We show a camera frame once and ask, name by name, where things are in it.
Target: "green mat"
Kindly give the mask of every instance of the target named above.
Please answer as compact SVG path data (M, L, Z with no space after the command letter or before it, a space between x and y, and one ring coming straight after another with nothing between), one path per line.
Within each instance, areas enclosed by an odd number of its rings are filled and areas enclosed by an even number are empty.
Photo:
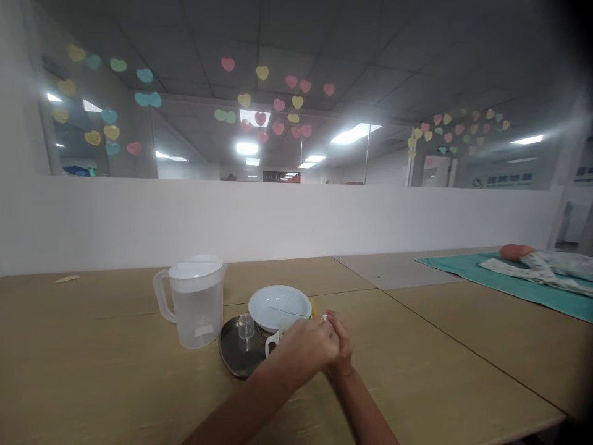
M516 267L527 268L522 264L510 263L503 260L498 252L475 253L472 255L440 256L433 258L418 258L419 263L434 267L445 272L451 272L467 280L483 286L491 287L506 294L514 295L523 300L548 306L558 312L593 323L593 298L575 294L566 290L536 284L521 278L499 274L479 267L477 264L489 258L511 264ZM593 287L593 283L579 278L572 278L579 284Z

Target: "white bowl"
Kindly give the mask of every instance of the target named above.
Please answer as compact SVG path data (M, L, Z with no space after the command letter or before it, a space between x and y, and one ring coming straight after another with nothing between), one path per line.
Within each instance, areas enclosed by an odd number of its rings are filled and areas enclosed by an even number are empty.
M300 290L290 286L268 286L249 299L249 313L267 332L275 333L286 319L288 324L311 316L311 302Z

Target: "fluorescent light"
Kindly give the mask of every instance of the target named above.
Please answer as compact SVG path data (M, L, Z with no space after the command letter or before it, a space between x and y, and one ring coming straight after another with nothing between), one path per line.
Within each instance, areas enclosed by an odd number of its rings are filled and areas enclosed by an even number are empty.
M259 112L259 111L253 111L253 110L239 110L239 120L242 121L244 119L247 119L247 121L249 123L251 123L251 125L253 125L254 127L262 127L265 128L267 127L268 123L270 122L270 114L268 112L264 112L263 114L266 115L266 121L264 122L263 125L259 125L256 121L255 121L255 114Z
M305 159L305 162L313 162L313 163L318 163L321 162L325 159L325 156L309 156L308 158Z
M240 155L255 155L258 150L258 145L251 142L239 142L237 144L237 153Z
M507 161L509 164L516 164L517 162L527 162L527 161L535 161L537 158L524 158L524 159L513 159L512 161Z
M82 99L82 105L84 105L85 111L89 111L89 112L103 111L101 108L97 107L97 105L93 105L88 100L85 100L85 99Z
M49 93L48 93L48 100L50 102L62 102L62 100L59 97L55 97L54 95L49 94Z
M519 139L518 141L512 141L511 143L516 143L516 144L520 144L520 145L528 145L530 143L541 142L541 140L543 138L544 138L544 135L539 135L539 136L533 136L533 137L527 138L527 139Z
M379 128L381 128L381 125L371 125L371 133ZM365 137L368 134L369 124L360 123L353 129L338 134L330 142L345 145L353 143L355 140L360 139L361 137Z

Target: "hand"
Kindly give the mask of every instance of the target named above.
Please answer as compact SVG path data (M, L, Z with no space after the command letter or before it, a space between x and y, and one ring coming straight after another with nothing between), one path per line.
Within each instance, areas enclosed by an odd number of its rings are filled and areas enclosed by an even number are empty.
M334 331L340 340L340 348L337 358L327 367L333 377L347 377L354 373L352 367L352 341L350 340L350 329L348 322L339 312L326 310L327 320L334 327Z
M298 320L260 365L285 379L296 391L338 356L339 340L330 323L318 316Z

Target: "pitcher lid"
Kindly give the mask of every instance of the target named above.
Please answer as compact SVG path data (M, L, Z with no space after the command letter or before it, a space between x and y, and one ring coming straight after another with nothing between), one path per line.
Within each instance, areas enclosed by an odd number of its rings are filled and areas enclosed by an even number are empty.
M198 278L210 275L222 266L224 263L215 255L190 256L171 267L169 276L177 279Z

